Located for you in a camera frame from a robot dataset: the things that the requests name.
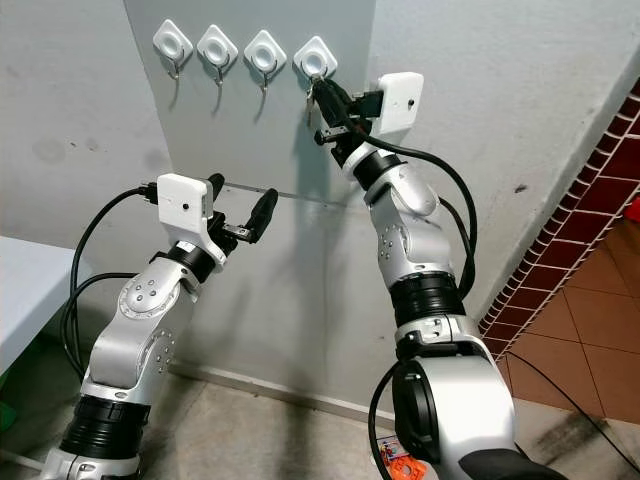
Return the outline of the metal keys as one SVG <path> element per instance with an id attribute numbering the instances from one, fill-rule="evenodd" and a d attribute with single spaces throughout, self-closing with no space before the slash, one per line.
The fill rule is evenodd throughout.
<path id="1" fill-rule="evenodd" d="M 306 88 L 305 96 L 305 108 L 303 108 L 303 120 L 307 128 L 312 127 L 312 118 L 314 118 L 315 109 L 315 88 L 317 84 L 324 82 L 324 76 L 320 74 L 314 74 L 314 76 L 308 77 L 308 84 Z"/>

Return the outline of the pale skirting board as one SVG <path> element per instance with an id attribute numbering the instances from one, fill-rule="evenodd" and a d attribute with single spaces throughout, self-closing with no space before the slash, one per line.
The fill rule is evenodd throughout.
<path id="1" fill-rule="evenodd" d="M 361 406 L 361 404 L 343 401 L 343 399 L 314 396 L 314 394 L 284 387 L 284 385 L 250 378 L 250 376 L 239 375 L 236 372 L 215 369 L 215 367 L 174 362 L 174 364 L 170 364 L 169 371 L 173 371 L 175 375 L 184 376 L 184 378 L 209 381 L 209 383 L 218 384 L 221 387 L 243 390 L 243 392 L 273 398 L 276 401 L 300 404 L 300 406 L 311 408 L 311 410 L 333 413 L 333 415 L 342 416 L 344 419 L 365 422 L 367 415 L 369 415 L 369 407 Z"/>

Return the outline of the white table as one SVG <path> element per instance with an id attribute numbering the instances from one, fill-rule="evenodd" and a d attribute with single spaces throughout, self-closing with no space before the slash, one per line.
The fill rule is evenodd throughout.
<path id="1" fill-rule="evenodd" d="M 0 238 L 0 371 L 5 372 L 69 298 L 69 248 Z"/>

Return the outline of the orange plastic toy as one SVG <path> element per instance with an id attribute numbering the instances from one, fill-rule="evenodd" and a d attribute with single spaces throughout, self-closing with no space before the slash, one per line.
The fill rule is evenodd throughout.
<path id="1" fill-rule="evenodd" d="M 398 454 L 389 458 L 387 467 L 392 480 L 424 480 L 429 472 L 424 462 L 416 460 L 410 454 Z"/>

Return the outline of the grey wall panel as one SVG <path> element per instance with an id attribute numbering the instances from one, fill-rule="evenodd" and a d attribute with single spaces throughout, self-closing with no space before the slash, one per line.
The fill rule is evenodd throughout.
<path id="1" fill-rule="evenodd" d="M 316 120 L 311 128 L 305 125 L 308 78 L 294 68 L 293 56 L 311 37 L 320 36 L 339 63 L 334 81 L 364 84 L 376 0 L 124 0 L 123 5 L 178 172 L 220 172 L 242 186 L 273 187 L 333 204 L 344 200 L 348 180 L 315 145 Z M 172 19 L 195 46 L 179 81 L 168 76 L 168 64 L 152 46 L 165 19 Z M 239 49 L 221 87 L 196 50 L 210 24 Z M 248 42 L 261 29 L 288 56 L 266 95 L 244 59 Z"/>

